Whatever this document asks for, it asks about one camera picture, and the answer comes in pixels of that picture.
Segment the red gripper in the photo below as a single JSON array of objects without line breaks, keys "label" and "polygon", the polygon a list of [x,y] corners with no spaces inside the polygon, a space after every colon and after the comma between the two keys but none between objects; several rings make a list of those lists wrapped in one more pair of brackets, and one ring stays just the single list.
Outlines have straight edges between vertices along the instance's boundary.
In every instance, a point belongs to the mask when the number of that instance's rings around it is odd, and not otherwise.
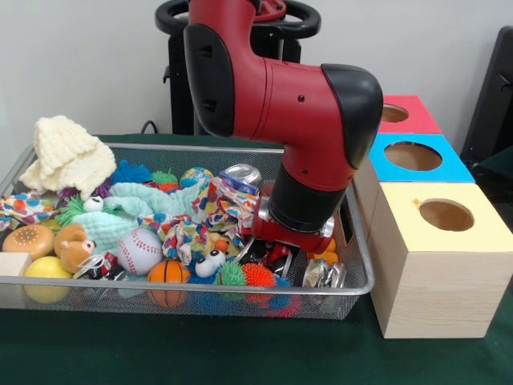
[{"label": "red gripper", "polygon": [[252,219],[252,235],[263,241],[277,241],[309,253],[323,253],[333,238],[335,219],[330,217],[316,233],[302,233],[287,228],[270,213],[269,197],[261,197],[256,203]]}]

